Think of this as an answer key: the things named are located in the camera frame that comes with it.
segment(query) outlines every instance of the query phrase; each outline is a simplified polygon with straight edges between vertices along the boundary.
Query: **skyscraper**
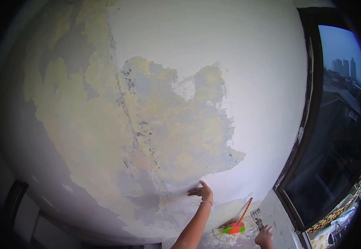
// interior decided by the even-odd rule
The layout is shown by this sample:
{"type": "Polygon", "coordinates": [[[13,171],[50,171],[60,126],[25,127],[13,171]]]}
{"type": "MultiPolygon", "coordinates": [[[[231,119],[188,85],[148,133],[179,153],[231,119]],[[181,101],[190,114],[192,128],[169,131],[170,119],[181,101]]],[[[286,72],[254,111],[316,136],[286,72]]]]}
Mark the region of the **skyscraper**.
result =
{"type": "Polygon", "coordinates": [[[356,80],[356,63],[353,58],[351,59],[351,77],[356,80]]]}
{"type": "Polygon", "coordinates": [[[344,70],[343,70],[343,77],[348,77],[349,76],[349,62],[347,60],[344,60],[343,61],[343,67],[344,67],[344,70]]]}
{"type": "Polygon", "coordinates": [[[340,75],[343,75],[344,68],[342,66],[342,61],[340,59],[335,60],[335,72],[338,72],[340,75]]]}

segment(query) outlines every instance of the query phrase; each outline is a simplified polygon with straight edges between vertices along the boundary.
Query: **sky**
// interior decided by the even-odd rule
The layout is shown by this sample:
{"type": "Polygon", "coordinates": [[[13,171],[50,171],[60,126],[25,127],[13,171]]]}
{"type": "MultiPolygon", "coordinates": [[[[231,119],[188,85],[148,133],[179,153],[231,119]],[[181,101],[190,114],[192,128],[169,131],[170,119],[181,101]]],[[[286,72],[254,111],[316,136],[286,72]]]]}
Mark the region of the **sky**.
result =
{"type": "Polygon", "coordinates": [[[338,27],[319,25],[322,39],[323,62],[327,69],[332,69],[335,59],[349,61],[349,75],[351,75],[351,58],[356,63],[356,77],[361,82],[361,49],[355,35],[338,27]]]}

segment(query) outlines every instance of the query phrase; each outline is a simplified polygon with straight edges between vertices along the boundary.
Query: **hand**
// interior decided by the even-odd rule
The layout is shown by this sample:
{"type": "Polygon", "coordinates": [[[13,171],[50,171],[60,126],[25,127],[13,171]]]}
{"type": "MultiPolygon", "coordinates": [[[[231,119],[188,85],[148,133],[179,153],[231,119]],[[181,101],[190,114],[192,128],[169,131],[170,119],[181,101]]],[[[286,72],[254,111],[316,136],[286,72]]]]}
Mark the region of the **hand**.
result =
{"type": "Polygon", "coordinates": [[[208,187],[208,185],[200,180],[201,185],[203,187],[190,189],[188,192],[188,196],[196,195],[201,197],[201,200],[210,201],[213,203],[213,193],[212,190],[208,187]]]}
{"type": "Polygon", "coordinates": [[[264,246],[265,248],[269,248],[270,245],[273,245],[272,239],[273,234],[270,232],[272,231],[273,227],[270,227],[269,225],[266,225],[257,235],[255,238],[255,243],[257,245],[260,245],[261,248],[264,246]]]}

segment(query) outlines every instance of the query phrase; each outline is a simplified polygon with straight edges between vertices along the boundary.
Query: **bracelet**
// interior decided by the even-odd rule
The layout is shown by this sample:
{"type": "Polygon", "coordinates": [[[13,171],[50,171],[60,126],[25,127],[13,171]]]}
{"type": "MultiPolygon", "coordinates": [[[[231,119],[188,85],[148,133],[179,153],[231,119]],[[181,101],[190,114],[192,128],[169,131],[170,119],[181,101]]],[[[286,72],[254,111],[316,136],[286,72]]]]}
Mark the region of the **bracelet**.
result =
{"type": "Polygon", "coordinates": [[[203,202],[211,203],[211,206],[213,206],[212,201],[210,201],[210,200],[202,200],[202,201],[200,202],[200,205],[201,205],[201,203],[203,203],[203,202]]]}

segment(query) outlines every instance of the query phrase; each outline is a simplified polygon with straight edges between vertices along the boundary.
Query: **broom bristles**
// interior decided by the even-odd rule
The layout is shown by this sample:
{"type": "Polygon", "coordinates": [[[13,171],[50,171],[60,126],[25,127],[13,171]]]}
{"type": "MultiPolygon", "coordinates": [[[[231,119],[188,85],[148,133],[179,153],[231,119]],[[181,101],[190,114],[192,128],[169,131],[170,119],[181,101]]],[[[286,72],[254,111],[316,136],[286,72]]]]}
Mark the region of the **broom bristles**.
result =
{"type": "Polygon", "coordinates": [[[236,222],[222,231],[222,233],[227,233],[227,234],[242,233],[242,232],[245,232],[245,226],[243,222],[236,222]]]}

